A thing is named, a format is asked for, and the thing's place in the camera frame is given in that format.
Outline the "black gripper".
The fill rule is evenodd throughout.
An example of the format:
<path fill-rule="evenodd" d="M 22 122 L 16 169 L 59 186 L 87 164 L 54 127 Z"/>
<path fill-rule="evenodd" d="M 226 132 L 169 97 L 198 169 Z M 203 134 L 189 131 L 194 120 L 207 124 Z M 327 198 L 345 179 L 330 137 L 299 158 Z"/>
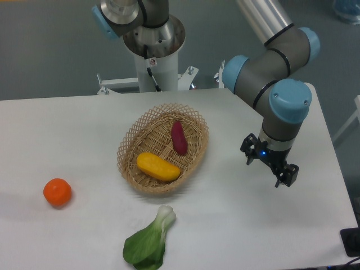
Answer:
<path fill-rule="evenodd" d="M 256 137 L 250 133 L 242 142 L 240 151 L 247 158 L 246 165 L 253 160 L 259 159 L 272 172 L 275 172 L 277 182 L 275 188 L 280 185 L 290 187 L 297 179 L 299 167 L 287 163 L 287 156 L 293 146 L 293 141 L 278 141 L 267 134 L 260 134 Z"/>

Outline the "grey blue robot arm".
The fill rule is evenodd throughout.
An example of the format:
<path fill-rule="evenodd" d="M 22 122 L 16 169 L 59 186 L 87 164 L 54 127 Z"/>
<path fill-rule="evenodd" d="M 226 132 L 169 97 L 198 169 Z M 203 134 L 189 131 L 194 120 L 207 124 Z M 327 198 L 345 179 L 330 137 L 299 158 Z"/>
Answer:
<path fill-rule="evenodd" d="M 219 76 L 233 94 L 263 117 L 258 135 L 248 135 L 241 151 L 259 159 L 280 185 L 292 185 L 299 168 L 287 162 L 307 117 L 312 93 L 290 75 L 312 61 L 320 41 L 308 28 L 296 28 L 278 1 L 239 1 L 239 8 L 265 46 L 255 59 L 235 56 Z M 92 14 L 109 39 L 122 38 L 136 61 L 142 92 L 176 91 L 183 24 L 169 13 L 168 1 L 101 1 Z"/>

